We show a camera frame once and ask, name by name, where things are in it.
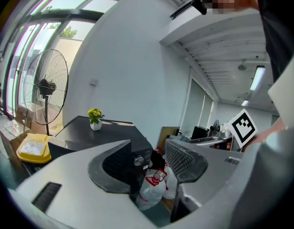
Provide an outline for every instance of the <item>yellow tray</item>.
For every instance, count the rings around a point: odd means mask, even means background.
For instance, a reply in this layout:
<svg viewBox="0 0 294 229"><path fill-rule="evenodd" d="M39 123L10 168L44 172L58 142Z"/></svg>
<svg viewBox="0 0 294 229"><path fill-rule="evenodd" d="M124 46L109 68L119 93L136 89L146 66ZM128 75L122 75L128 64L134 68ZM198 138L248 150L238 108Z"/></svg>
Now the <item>yellow tray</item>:
<svg viewBox="0 0 294 229"><path fill-rule="evenodd" d="M37 164L49 162L52 159L48 148L50 139L50 136L43 134L27 134L27 137L17 149L18 158L25 162Z"/></svg>

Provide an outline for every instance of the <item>ceiling light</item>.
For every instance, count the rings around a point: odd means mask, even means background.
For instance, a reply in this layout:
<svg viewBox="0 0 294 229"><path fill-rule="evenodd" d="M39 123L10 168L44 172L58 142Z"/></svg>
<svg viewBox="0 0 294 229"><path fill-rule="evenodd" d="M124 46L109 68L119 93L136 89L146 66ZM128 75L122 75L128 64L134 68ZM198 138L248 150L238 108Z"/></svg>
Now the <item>ceiling light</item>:
<svg viewBox="0 0 294 229"><path fill-rule="evenodd" d="M247 106L248 103L249 103L249 100L245 100L245 101L243 101L242 106Z"/></svg>
<svg viewBox="0 0 294 229"><path fill-rule="evenodd" d="M250 87L251 91L255 91L259 84L261 83L263 76L265 75L265 67L264 66L257 66L255 76L252 82L252 85Z"/></svg>

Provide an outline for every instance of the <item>computer monitor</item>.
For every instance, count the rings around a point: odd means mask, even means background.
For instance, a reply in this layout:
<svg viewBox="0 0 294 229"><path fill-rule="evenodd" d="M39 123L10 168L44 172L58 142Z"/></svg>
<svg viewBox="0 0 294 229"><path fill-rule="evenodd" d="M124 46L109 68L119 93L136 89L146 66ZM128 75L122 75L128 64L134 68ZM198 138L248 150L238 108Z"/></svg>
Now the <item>computer monitor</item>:
<svg viewBox="0 0 294 229"><path fill-rule="evenodd" d="M205 138L208 136L209 129L200 127L200 126L195 126L193 134L191 135L191 139L200 139L200 138Z"/></svg>

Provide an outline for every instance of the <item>black table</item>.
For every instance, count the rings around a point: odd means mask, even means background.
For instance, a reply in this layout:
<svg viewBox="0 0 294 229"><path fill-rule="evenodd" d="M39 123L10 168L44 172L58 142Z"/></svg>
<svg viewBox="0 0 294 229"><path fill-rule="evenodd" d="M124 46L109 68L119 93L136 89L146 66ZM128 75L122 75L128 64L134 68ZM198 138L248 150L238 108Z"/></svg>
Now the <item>black table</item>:
<svg viewBox="0 0 294 229"><path fill-rule="evenodd" d="M103 120L101 129L93 131L88 117L77 116L55 137L65 140L68 148L74 151L128 139L132 143L132 152L152 150L151 144L131 122Z"/></svg>

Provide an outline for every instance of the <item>red and white bag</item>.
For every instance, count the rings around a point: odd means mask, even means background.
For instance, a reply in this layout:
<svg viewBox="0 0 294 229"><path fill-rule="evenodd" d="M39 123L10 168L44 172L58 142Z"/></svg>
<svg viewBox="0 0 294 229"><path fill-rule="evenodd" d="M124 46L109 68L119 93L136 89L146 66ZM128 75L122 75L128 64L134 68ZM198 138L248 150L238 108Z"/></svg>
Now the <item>red and white bag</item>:
<svg viewBox="0 0 294 229"><path fill-rule="evenodd" d="M159 169L155 174L147 175L136 198L136 204L140 210L149 209L161 201L166 190L164 181L167 173Z"/></svg>
<svg viewBox="0 0 294 229"><path fill-rule="evenodd" d="M163 198L174 199L176 197L178 180L168 163L165 163L164 171L167 173L167 176L165 177L166 188Z"/></svg>

